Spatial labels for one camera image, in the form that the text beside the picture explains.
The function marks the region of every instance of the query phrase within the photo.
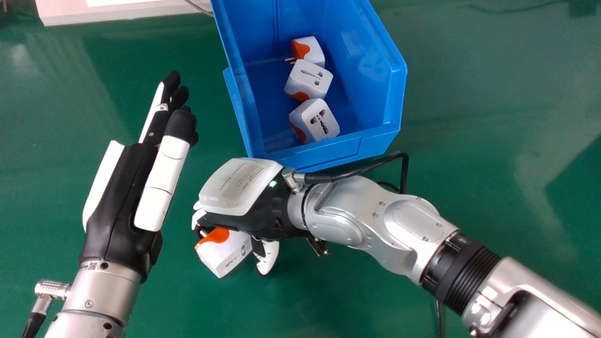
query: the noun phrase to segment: green table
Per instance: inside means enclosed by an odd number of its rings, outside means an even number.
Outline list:
[[[601,17],[540,3],[374,0],[409,66],[391,150],[411,155],[411,194],[599,311]],[[332,245],[318,258],[289,240],[264,279],[250,259],[222,280],[198,260],[192,204],[214,170],[245,156],[226,66],[200,14],[59,28],[15,13],[0,20],[0,336],[21,334],[38,279],[73,280],[106,146],[138,139],[172,69],[190,88],[200,141],[128,336],[435,335],[433,298],[362,252]],[[467,336],[457,315],[444,321],[447,337]]]

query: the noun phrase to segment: blue bin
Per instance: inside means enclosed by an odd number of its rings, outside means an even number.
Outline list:
[[[383,154],[401,127],[407,65],[368,0],[212,0],[224,78],[248,156],[316,171]],[[294,38],[314,35],[334,74],[325,101],[340,125],[302,144],[284,93]]]

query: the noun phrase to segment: robotic arm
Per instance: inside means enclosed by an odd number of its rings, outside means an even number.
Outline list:
[[[327,242],[365,251],[456,312],[472,336],[601,337],[601,316],[584,303],[467,237],[428,201],[357,176],[398,157],[337,176],[232,159],[202,188],[195,231],[225,227],[256,242],[301,236],[319,255]]]
[[[156,264],[160,228],[190,147],[196,117],[172,72],[158,86],[139,143],[111,141],[84,206],[84,247],[73,284],[42,280],[22,337],[35,337],[52,300],[65,300],[45,335],[124,336],[140,285]]]

